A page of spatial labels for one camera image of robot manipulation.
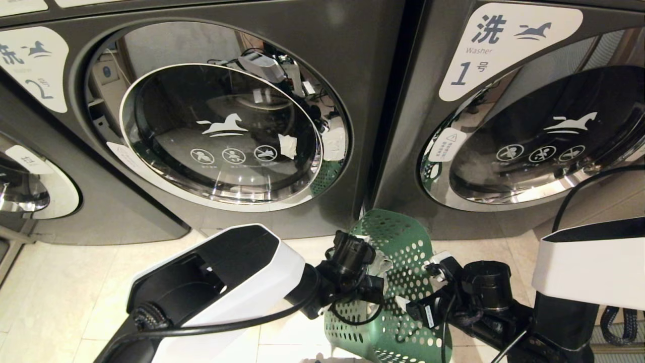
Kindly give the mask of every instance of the circular icon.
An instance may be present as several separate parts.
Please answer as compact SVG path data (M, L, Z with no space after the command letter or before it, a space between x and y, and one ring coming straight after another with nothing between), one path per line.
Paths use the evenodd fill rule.
M260 145L255 148L253 155L259 161L273 161L278 157L278 152L271 145Z
M576 145L568 149L567 151L563 152L562 154L560 154L560 157L558 158L558 160L569 161L571 159L574 159L576 156L582 154L583 151L584 151L584 145Z
M246 160L246 155L239 149L229 147L222 151L222 158L231 164L241 164Z
M528 156L528 161L532 163L541 163L542 161L552 157L555 154L555 151L555 146L543 146L536 151L533 151Z
M517 159L524 152L524 147L516 143L507 145L497 151L497 159L499 161L511 161Z
M210 165L215 162L215 156L204 149L192 149L190 156L198 163Z

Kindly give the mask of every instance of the tiled floor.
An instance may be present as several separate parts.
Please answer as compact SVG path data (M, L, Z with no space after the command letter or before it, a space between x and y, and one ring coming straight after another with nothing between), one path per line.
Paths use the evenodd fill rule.
M0 362L87 363L126 318L124 306L132 276L201 240L191 233L180 240L154 244L80 247L26 245L0 289ZM288 241L307 262L318 264L332 237ZM433 242L461 264L499 260L511 267L514 297L531 304L530 287L537 252L532 232L516 238ZM288 306L286 303L275 309ZM494 349L453 331L453 362L489 362ZM241 363L361 362L332 352L323 319L296 314L246 331L217 362Z

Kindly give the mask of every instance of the washer door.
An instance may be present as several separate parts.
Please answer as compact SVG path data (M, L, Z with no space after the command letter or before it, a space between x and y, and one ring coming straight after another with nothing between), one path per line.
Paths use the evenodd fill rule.
M562 47L476 93L428 142L426 192L466 211L516 209L642 156L644 34L621 30ZM440 161L453 145L453 158Z
M348 128L330 88L295 56L223 26L123 30L90 65L90 116L110 149L191 202L264 212L339 177Z
M79 204L76 187L61 169L0 134L0 213L51 219Z

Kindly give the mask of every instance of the washing machine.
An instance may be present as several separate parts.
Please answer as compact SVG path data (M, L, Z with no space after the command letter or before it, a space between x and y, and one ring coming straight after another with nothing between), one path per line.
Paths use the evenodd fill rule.
M40 3L0 18L0 65L187 224L358 218L402 1Z
M57 121L51 115L27 107L30 98L0 74L2 231L72 245L152 242L188 233L182 221L122 181L94 151L79 147L73 134L52 126Z
M643 1L428 1L371 205L439 240L521 234L639 159ZM593 187L584 191L593 197Z

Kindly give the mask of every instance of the chinese character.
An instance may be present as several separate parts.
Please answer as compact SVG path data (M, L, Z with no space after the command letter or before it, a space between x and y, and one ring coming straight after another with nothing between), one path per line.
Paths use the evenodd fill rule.
M484 72L484 69L488 67L488 62L479 62L479 66L477 66L477 69L479 69L479 72Z
M34 58L51 57L51 54L52 54L50 51L45 49L44 45L39 41L36 41L34 43L33 48L30 48L30 47L21 47L21 48L22 49L29 49L29 54L27 54L27 56L34 56Z
M14 65L16 64L16 62L22 65L24 65L25 63L25 61L16 57L15 52L12 52L11 50L9 50L9 47L4 44L0 44L0 54L2 55L2 58L4 59L5 63L8 65Z
M482 19L488 22L486 23L485 26L481 23L478 24L477 28L479 30L484 29L483 30L484 33L482 34L482 32L478 32L477 35L471 40L471 42L474 43L475 41L478 41L479 43L482 43L483 41L488 39L488 42L490 44L497 43L497 41L499 40L499 38L497 37L497 33L501 33L504 31L504 29L501 28L500 26L506 24L506 20L503 20L501 15L494 15L492 18L488 16L483 16Z

